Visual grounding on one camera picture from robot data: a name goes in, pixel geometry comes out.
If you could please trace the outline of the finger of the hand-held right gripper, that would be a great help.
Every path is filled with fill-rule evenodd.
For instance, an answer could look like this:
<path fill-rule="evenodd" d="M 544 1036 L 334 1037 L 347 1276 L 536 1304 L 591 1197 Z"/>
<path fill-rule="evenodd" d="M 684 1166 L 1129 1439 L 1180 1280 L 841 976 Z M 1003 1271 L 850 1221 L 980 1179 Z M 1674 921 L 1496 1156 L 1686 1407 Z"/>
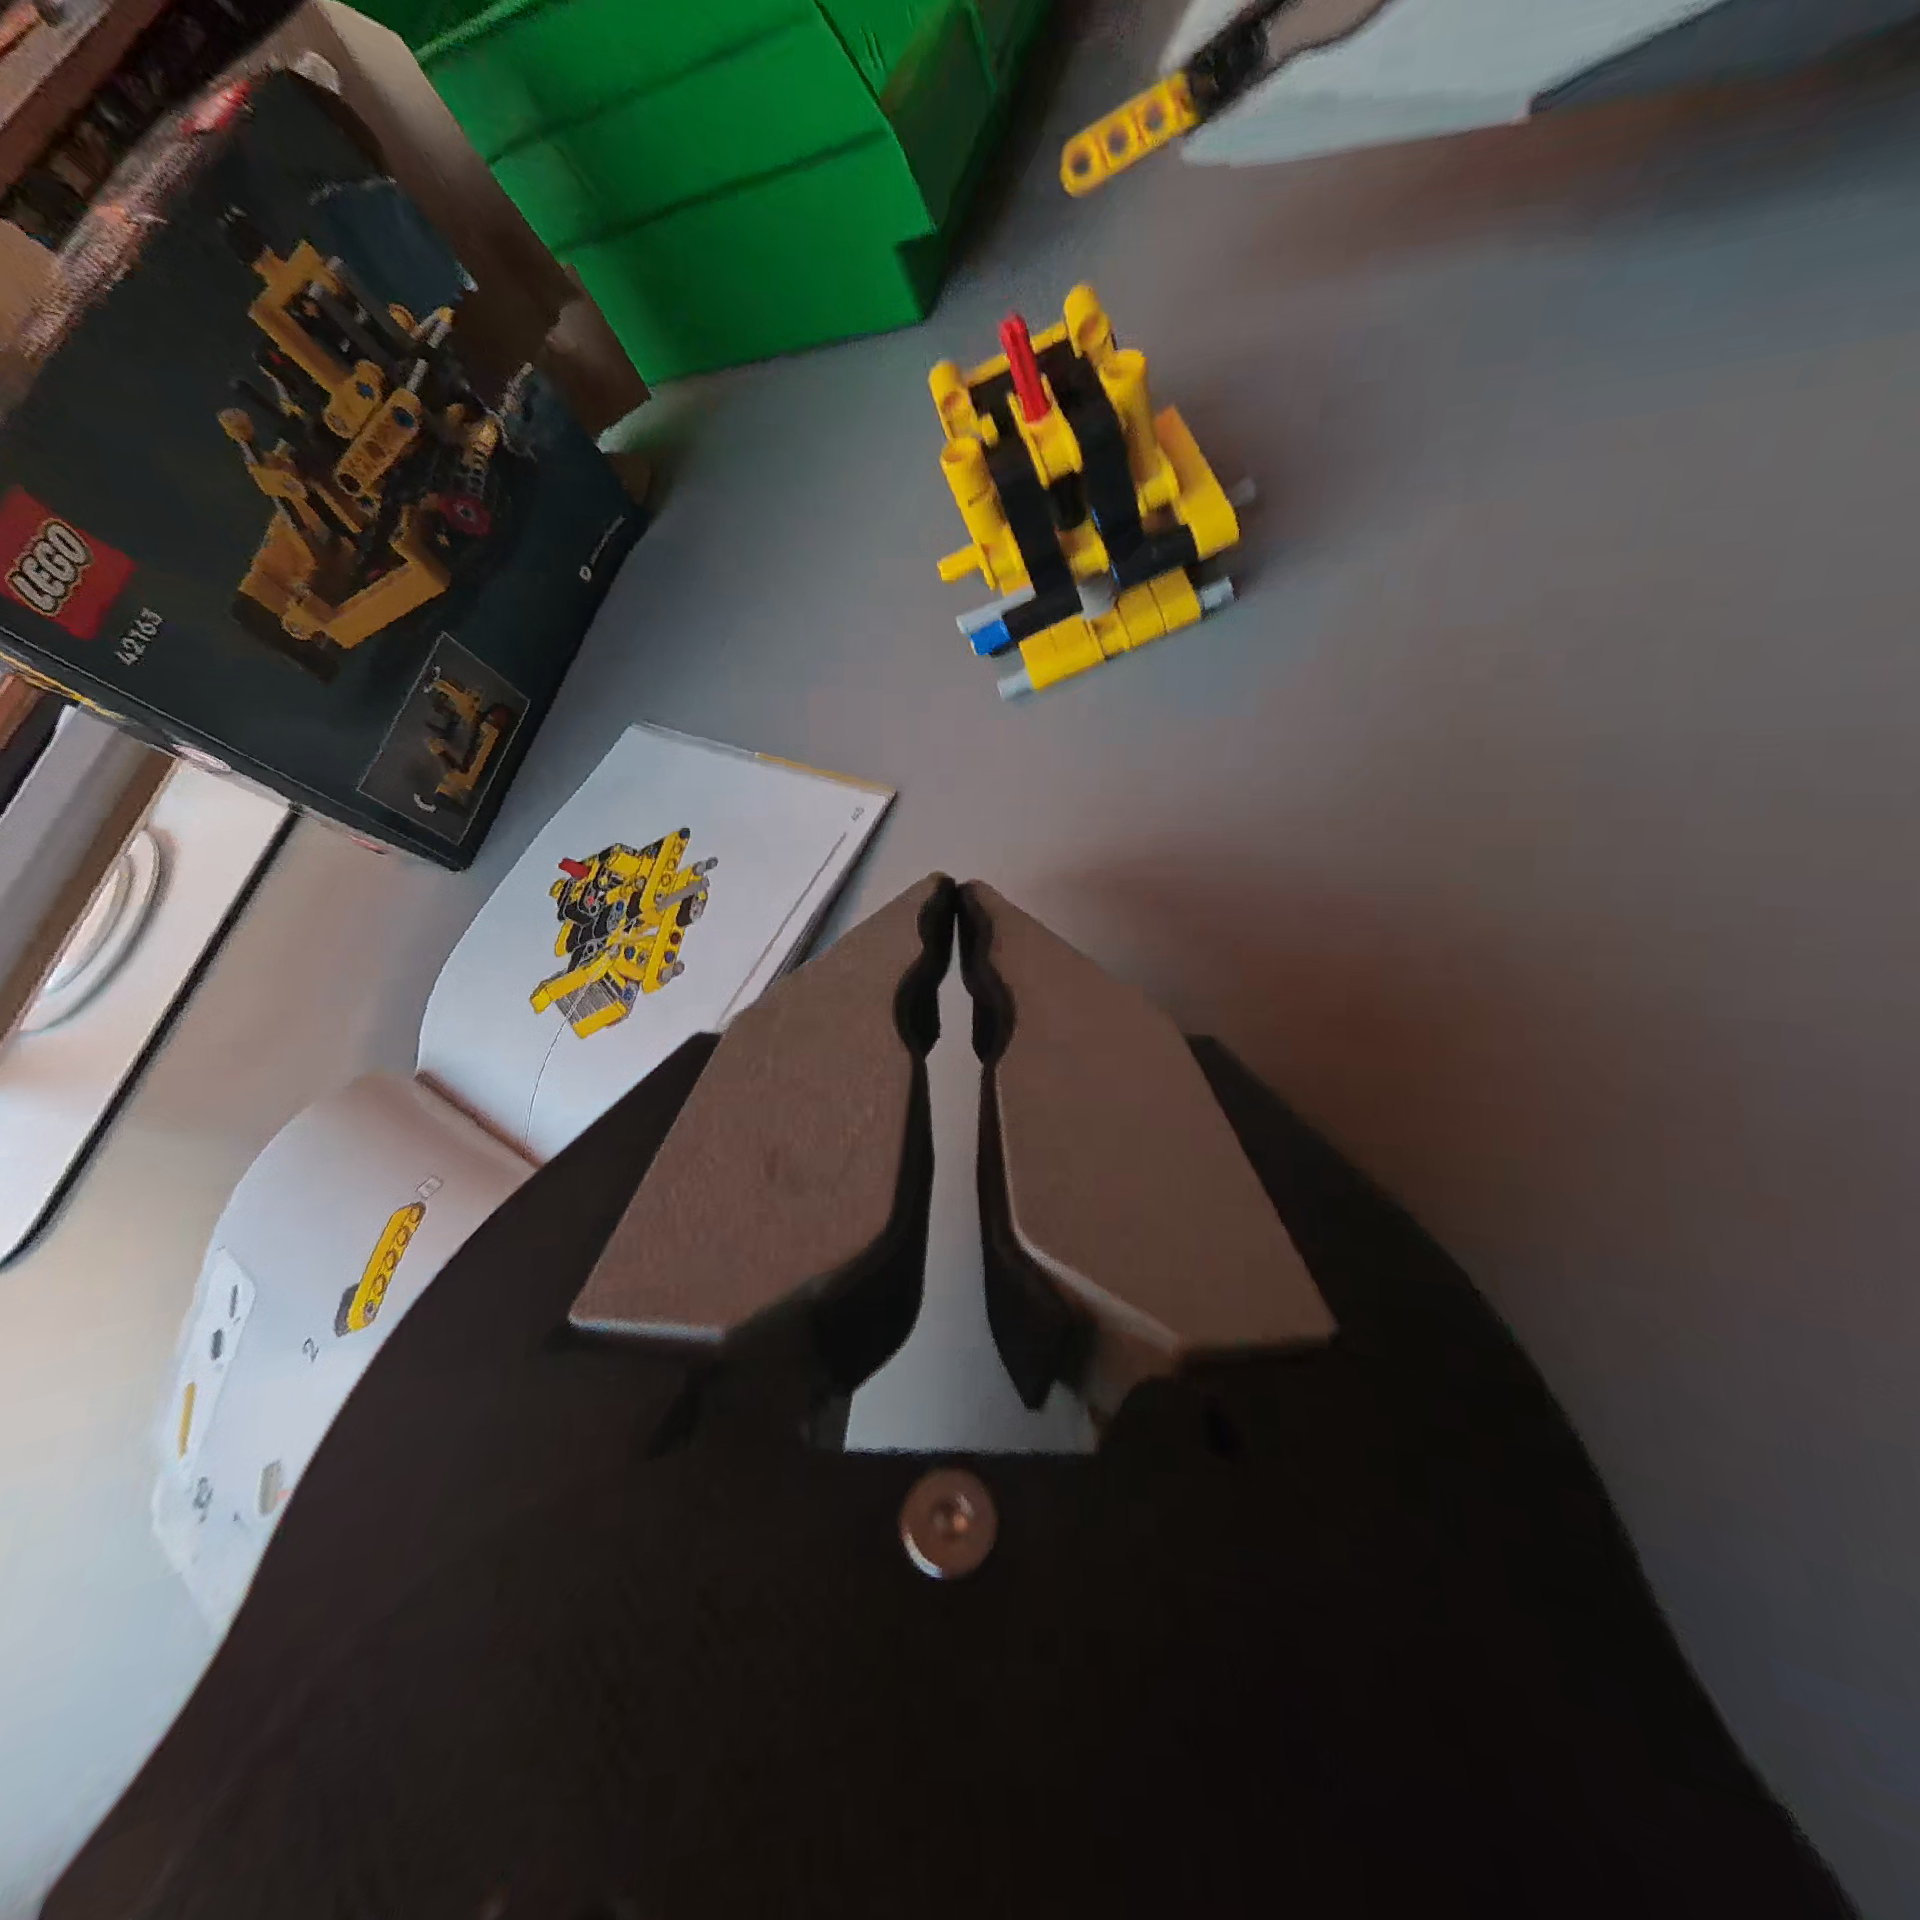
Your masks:
<path fill-rule="evenodd" d="M 1277 66 L 1273 20 L 1279 4 L 1237 7 L 1193 51 L 1174 70 L 1187 94 L 1244 94 Z"/>
<path fill-rule="evenodd" d="M 1180 157 L 1260 166 L 1519 126 L 1770 81 L 1906 29 L 1913 4 L 1281 4 L 1277 70 Z"/>

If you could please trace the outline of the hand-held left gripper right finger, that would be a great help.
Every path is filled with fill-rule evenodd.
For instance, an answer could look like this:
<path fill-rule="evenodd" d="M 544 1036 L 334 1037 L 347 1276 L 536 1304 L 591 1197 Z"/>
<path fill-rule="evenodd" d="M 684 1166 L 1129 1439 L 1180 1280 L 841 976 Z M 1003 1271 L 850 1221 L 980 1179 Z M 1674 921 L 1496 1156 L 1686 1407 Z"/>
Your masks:
<path fill-rule="evenodd" d="M 956 893 L 986 1317 L 1020 1403 L 1321 1353 L 1336 1317 L 1177 1024 L 993 887 Z"/>

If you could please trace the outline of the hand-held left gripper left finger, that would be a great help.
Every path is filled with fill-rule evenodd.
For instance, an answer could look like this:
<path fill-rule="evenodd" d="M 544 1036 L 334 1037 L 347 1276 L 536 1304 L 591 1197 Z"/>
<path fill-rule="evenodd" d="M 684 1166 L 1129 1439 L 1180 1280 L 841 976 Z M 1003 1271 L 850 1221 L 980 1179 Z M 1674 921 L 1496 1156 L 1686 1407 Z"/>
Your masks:
<path fill-rule="evenodd" d="M 567 1323 L 850 1397 L 923 1310 L 924 1057 L 956 884 L 931 876 L 739 1013 L 671 1120 Z"/>

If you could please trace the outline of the yellow lego beam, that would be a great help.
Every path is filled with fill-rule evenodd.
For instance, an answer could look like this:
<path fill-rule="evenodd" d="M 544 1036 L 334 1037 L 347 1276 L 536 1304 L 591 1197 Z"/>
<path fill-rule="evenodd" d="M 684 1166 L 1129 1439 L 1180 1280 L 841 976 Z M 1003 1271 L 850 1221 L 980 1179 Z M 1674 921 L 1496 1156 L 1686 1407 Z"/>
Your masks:
<path fill-rule="evenodd" d="M 1074 131 L 1060 156 L 1060 184 L 1067 197 L 1089 197 L 1124 170 L 1160 156 L 1201 124 L 1181 71 L 1153 81 L 1120 110 Z"/>

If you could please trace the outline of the yellow and black lego model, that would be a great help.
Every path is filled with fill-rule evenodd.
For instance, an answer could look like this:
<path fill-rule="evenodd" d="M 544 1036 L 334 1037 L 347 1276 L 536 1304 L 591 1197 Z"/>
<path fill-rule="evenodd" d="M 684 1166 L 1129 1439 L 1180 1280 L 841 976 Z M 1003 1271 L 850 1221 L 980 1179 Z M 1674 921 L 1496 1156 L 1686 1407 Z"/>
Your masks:
<path fill-rule="evenodd" d="M 1123 347 L 1091 283 L 1041 330 L 1006 314 L 990 359 L 937 360 L 924 389 L 966 536 L 940 577 L 986 589 L 956 629 L 1003 703 L 1233 603 L 1224 557 L 1254 489 L 1221 487 L 1180 409 L 1153 404 L 1146 354 Z"/>

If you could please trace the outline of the lego instruction booklet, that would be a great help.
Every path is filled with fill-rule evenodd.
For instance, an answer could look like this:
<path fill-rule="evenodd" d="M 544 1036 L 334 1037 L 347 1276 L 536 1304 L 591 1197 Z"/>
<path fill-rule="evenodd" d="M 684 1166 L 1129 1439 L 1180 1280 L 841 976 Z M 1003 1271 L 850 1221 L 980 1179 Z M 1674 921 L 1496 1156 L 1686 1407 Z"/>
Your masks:
<path fill-rule="evenodd" d="M 651 726 L 513 861 L 414 1067 L 309 1103 L 231 1191 L 156 1423 L 151 1530 L 221 1641 L 324 1429 L 446 1261 L 787 973 L 893 796 Z"/>

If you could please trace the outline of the dark lego set box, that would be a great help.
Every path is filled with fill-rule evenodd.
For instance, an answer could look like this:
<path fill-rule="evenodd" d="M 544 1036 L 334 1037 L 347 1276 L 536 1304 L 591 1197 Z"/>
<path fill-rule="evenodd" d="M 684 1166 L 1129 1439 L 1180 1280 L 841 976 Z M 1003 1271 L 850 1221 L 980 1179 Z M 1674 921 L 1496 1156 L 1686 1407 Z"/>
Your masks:
<path fill-rule="evenodd" d="M 1 101 L 1 671 L 473 864 L 634 550 L 641 399 L 371 4 L 27 4 Z"/>

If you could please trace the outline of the green plastic bin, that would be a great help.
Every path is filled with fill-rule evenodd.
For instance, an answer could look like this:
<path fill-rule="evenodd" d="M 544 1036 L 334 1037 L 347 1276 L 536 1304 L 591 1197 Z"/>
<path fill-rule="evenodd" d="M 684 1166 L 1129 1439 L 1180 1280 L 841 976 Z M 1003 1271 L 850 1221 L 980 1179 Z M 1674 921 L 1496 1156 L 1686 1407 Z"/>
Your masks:
<path fill-rule="evenodd" d="M 1050 4 L 360 4 L 651 389 L 924 323 Z"/>

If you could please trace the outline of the white flat board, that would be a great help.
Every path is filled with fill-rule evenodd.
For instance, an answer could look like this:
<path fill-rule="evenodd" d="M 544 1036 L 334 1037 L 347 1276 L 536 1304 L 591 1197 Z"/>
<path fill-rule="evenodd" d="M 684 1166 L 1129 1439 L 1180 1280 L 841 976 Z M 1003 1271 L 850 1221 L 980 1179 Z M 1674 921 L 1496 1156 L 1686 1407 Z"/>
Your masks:
<path fill-rule="evenodd" d="M 1 749 L 1 1263 L 77 1190 L 290 823 L 83 710 Z"/>

